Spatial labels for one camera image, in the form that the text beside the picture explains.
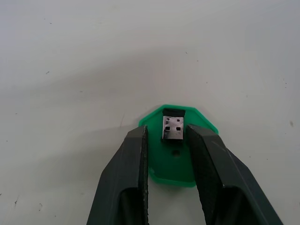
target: green octagonal base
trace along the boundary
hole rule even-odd
[[[186,140],[177,145],[161,141],[164,108],[186,111],[184,133],[187,124],[209,128],[217,134],[218,130],[197,109],[177,105],[163,105],[139,122],[139,126],[147,125],[148,127],[148,165],[152,179],[157,183],[193,187],[195,179]]]

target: white surface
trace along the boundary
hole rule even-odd
[[[2,0],[0,224],[84,225],[103,168],[161,104],[198,108],[284,224],[299,224],[299,11],[298,0]],[[196,188],[149,189],[151,225],[204,224]]]

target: black clamp jaw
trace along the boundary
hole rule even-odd
[[[185,138],[207,225],[282,225],[250,170],[210,129]],[[87,225],[148,225],[148,132],[128,132],[103,170]]]

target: green plastic holder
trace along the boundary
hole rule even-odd
[[[140,120],[139,126],[148,127],[148,166],[151,178],[162,184],[181,187],[194,187],[195,178],[186,140],[180,145],[169,145],[162,142],[163,109],[183,109],[184,134],[187,124],[195,124],[209,128],[218,134],[218,129],[212,125],[197,109],[178,105],[163,105]]]

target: circular hole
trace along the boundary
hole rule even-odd
[[[172,155],[173,155],[174,157],[179,157],[179,156],[180,156],[180,151],[179,151],[179,150],[173,150],[173,151],[172,151]]]

